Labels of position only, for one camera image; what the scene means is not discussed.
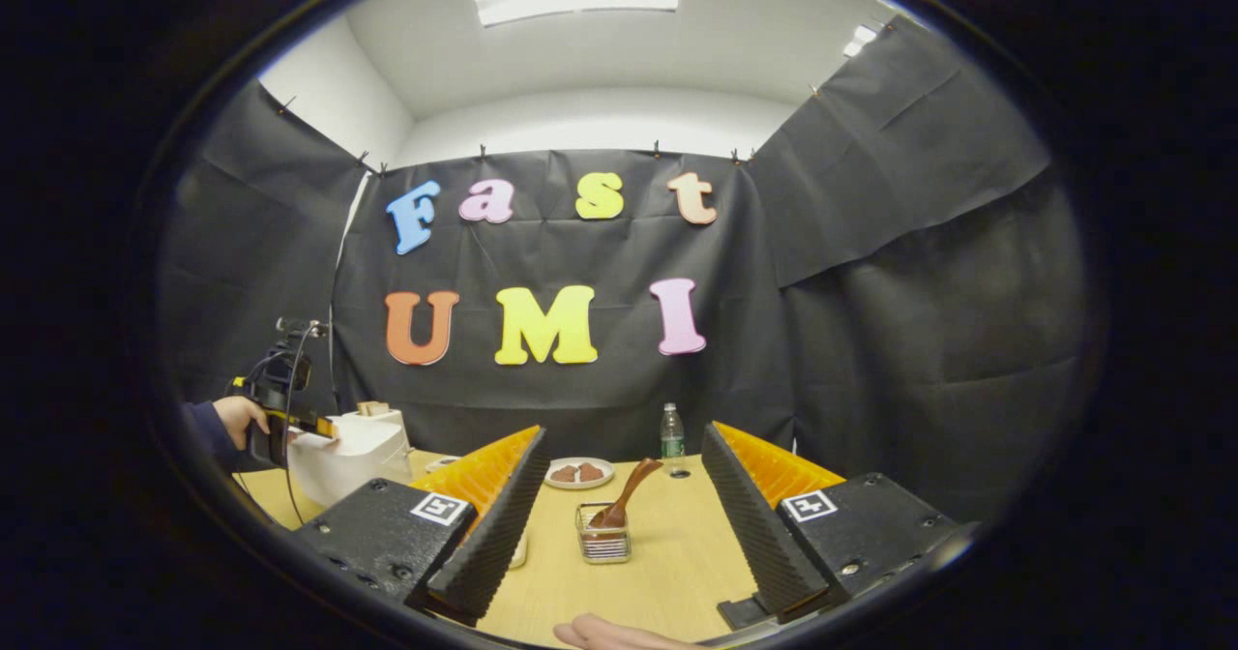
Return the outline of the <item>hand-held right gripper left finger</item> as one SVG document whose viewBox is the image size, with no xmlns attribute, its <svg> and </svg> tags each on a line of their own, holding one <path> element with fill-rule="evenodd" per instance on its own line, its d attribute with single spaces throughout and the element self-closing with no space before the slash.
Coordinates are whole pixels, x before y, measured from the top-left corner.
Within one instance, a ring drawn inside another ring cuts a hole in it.
<svg viewBox="0 0 1238 650">
<path fill-rule="evenodd" d="M 474 626 L 547 469 L 545 428 L 534 425 L 410 484 L 368 479 L 292 536 L 354 587 Z"/>
</svg>

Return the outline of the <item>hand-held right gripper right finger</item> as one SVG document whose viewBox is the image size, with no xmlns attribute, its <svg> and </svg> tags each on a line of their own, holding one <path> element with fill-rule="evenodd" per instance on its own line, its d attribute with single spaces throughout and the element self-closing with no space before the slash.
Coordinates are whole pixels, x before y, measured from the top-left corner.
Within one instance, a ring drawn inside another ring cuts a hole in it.
<svg viewBox="0 0 1238 650">
<path fill-rule="evenodd" d="M 712 422 L 699 461 L 777 622 L 847 603 L 928 567 L 964 522 L 879 472 L 844 478 L 742 428 Z"/>
</svg>

